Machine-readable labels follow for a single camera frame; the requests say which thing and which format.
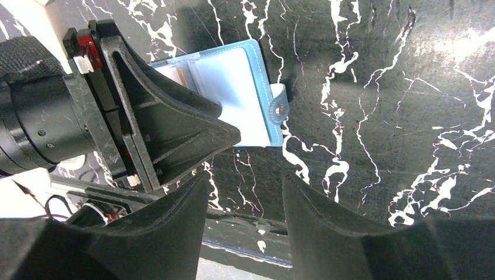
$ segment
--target black marble table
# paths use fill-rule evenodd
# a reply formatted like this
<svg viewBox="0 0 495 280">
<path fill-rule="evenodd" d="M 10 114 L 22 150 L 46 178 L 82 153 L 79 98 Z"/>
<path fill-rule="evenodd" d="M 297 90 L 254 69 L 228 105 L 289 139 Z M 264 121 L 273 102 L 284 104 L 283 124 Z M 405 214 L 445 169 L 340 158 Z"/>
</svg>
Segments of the black marble table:
<svg viewBox="0 0 495 280">
<path fill-rule="evenodd" d="M 58 1 L 77 29 L 114 19 L 148 62 L 259 41 L 290 94 L 284 146 L 205 163 L 211 208 L 283 222 L 292 170 L 391 226 L 495 214 L 495 1 Z M 29 34 L 0 15 L 0 40 Z"/>
</svg>

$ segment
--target black cylindrical motor housing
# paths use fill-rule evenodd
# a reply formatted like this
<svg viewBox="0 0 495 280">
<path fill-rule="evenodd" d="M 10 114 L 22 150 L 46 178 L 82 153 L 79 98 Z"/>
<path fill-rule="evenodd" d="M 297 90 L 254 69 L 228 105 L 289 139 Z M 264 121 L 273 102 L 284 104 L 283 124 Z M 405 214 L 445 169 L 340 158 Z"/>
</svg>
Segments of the black cylindrical motor housing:
<svg viewBox="0 0 495 280">
<path fill-rule="evenodd" d="M 62 75 L 0 84 L 0 170 L 10 176 L 95 150 Z"/>
</svg>

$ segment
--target blue wallet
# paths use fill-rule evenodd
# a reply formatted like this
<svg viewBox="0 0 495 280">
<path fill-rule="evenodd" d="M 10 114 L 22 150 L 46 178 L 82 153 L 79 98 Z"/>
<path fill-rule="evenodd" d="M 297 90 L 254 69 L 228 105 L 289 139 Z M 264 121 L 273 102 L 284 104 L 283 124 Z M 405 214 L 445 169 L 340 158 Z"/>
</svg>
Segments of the blue wallet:
<svg viewBox="0 0 495 280">
<path fill-rule="evenodd" d="M 212 48 L 151 64 L 158 72 L 219 104 L 225 121 L 240 130 L 236 146 L 283 143 L 280 125 L 289 113 L 285 86 L 269 84 L 256 40 Z"/>
</svg>

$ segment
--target red clip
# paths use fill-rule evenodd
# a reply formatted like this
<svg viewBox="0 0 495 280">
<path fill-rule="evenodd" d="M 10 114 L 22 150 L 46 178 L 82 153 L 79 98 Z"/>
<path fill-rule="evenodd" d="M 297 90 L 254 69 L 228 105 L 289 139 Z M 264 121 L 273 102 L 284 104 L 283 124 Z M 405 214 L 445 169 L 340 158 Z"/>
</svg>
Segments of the red clip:
<svg viewBox="0 0 495 280">
<path fill-rule="evenodd" d="M 90 35 L 84 35 L 77 37 L 77 41 L 82 48 L 82 53 L 88 53 L 93 64 L 94 69 L 99 69 L 103 67 L 103 61 L 98 54 L 96 49 L 95 41 Z"/>
</svg>

